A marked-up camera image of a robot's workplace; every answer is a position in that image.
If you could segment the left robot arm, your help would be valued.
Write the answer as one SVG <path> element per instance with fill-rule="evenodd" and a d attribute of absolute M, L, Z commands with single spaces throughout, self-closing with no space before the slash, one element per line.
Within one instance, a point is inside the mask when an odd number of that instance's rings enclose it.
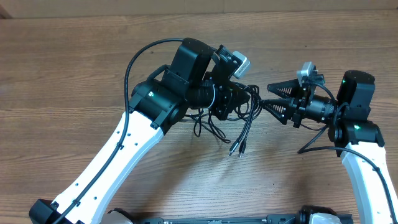
<path fill-rule="evenodd" d="M 225 120 L 249 96 L 232 82 L 249 59 L 226 47 L 184 38 L 165 64 L 124 92 L 125 111 L 114 133 L 80 176 L 53 200 L 37 200 L 33 223 L 99 223 L 136 164 L 189 109 L 206 109 Z"/>

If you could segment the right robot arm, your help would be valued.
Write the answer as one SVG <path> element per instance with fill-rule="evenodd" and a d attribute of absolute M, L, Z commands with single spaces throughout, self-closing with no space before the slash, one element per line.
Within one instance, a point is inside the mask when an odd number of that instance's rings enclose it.
<path fill-rule="evenodd" d="M 282 124 L 303 119 L 325 124 L 333 143 L 331 151 L 341 158 L 354 192 L 362 223 L 397 223 L 397 194 L 386 164 L 385 141 L 379 126 L 368 119 L 375 91 L 375 78 L 366 72 L 348 70 L 336 96 L 315 93 L 325 89 L 325 79 L 316 69 L 303 69 L 297 78 L 268 85 L 278 97 L 262 100 L 261 106 Z"/>

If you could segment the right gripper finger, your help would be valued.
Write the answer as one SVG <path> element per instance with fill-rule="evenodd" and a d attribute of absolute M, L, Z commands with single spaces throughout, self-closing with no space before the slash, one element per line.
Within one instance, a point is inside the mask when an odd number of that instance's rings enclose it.
<path fill-rule="evenodd" d="M 276 94 L 281 98 L 295 98 L 300 90 L 297 79 L 288 80 L 279 83 L 268 84 L 267 91 Z"/>
<path fill-rule="evenodd" d="M 284 125 L 287 124 L 294 113 L 294 100 L 292 98 L 261 100 L 260 106 Z"/>

